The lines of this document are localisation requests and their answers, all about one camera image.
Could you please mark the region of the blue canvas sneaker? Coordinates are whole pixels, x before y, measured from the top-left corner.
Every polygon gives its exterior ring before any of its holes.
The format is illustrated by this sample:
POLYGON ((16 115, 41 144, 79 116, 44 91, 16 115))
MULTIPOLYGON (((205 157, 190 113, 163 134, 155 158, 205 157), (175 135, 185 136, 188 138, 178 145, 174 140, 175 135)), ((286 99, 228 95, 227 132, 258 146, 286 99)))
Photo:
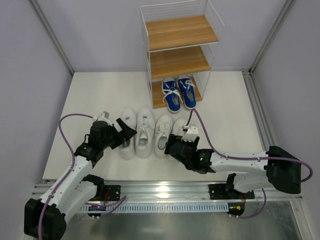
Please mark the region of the blue canvas sneaker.
POLYGON ((194 109, 197 105, 195 84, 187 74, 179 75, 177 77, 177 83, 182 93, 185 107, 189 110, 194 109))
POLYGON ((183 100, 176 80, 173 77, 164 78, 161 84, 161 91, 163 93, 162 101, 166 102, 169 111, 172 113, 179 112, 183 100))

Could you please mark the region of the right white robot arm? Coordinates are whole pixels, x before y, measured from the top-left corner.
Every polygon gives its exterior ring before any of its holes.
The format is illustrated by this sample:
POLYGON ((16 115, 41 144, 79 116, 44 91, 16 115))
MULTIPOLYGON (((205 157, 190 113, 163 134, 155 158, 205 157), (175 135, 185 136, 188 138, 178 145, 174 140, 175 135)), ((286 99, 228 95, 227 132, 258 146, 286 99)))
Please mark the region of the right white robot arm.
POLYGON ((293 195, 301 193, 301 164, 284 149, 270 146, 263 152, 220 156, 213 149, 198 149, 199 140, 196 137, 194 142, 187 142, 181 136, 170 134, 164 152, 189 171, 199 174, 228 172, 225 191, 234 199, 265 188, 293 195))

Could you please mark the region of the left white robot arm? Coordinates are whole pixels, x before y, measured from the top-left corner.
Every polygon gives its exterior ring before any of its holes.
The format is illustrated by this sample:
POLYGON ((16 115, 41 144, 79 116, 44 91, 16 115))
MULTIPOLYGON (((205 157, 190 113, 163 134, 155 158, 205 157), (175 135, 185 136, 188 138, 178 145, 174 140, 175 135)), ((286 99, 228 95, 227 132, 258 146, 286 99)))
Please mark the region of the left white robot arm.
POLYGON ((39 199, 30 198, 24 206, 24 234, 39 240, 60 240, 69 221, 88 201, 100 199, 105 192, 105 180, 91 171, 103 157, 130 140, 137 131, 121 118, 117 130, 107 118, 96 119, 83 143, 71 151, 71 163, 64 173, 39 199))

